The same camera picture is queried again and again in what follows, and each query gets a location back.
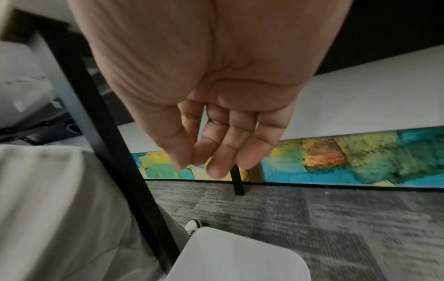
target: abstract painting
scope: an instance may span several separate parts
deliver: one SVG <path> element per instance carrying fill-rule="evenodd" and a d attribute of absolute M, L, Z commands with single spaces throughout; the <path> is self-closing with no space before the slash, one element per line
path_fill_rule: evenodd
<path fill-rule="evenodd" d="M 171 165 L 170 156 L 164 151 L 133 153 L 132 156 L 144 179 L 213 180 L 205 171 L 206 165 L 190 165 L 176 171 Z M 248 171 L 239 170 L 242 181 L 250 181 Z M 231 175 L 228 174 L 221 181 L 231 181 Z"/>
<path fill-rule="evenodd" d="M 444 187 L 444 127 L 281 141 L 265 182 Z"/>

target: floor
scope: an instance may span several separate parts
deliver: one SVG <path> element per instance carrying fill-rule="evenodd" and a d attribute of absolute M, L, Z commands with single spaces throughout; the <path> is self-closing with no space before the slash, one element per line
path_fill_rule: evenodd
<path fill-rule="evenodd" d="M 181 224 L 208 226 L 289 248 L 313 281 L 444 280 L 444 193 L 149 181 Z"/>

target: black baseboard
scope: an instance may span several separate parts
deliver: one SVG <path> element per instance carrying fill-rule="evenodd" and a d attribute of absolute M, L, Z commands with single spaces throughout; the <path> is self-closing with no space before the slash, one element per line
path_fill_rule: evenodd
<path fill-rule="evenodd" d="M 227 183 L 232 181 L 204 181 L 204 180 L 174 180 L 174 179 L 145 179 L 145 181 L 188 181 L 188 182 L 204 182 L 204 183 Z M 307 187 L 307 188 L 325 188 L 325 189 L 350 189 L 350 190 L 377 190 L 377 191 L 409 191 L 409 192 L 441 192 L 444 193 L 444 187 L 378 187 L 378 186 L 361 186 L 361 185 L 326 185 L 326 184 L 309 184 L 309 183 L 281 183 L 281 182 L 249 182 L 244 181 L 244 185 L 262 185 L 262 186 L 278 186 L 278 187 Z"/>

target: pinky finger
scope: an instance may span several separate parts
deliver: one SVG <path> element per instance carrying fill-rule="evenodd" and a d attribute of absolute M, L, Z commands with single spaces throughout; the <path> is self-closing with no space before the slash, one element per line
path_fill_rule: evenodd
<path fill-rule="evenodd" d="M 251 169 L 270 154 L 290 123 L 294 107 L 295 102 L 275 111 L 258 114 L 258 127 L 237 153 L 236 164 L 239 167 Z"/>

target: orange paint patch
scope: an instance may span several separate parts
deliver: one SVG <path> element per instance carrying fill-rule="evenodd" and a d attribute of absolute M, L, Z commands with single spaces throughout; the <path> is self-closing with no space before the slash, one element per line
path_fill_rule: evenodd
<path fill-rule="evenodd" d="M 334 167 L 347 163 L 344 153 L 332 138 L 316 138 L 302 141 L 306 167 Z"/>

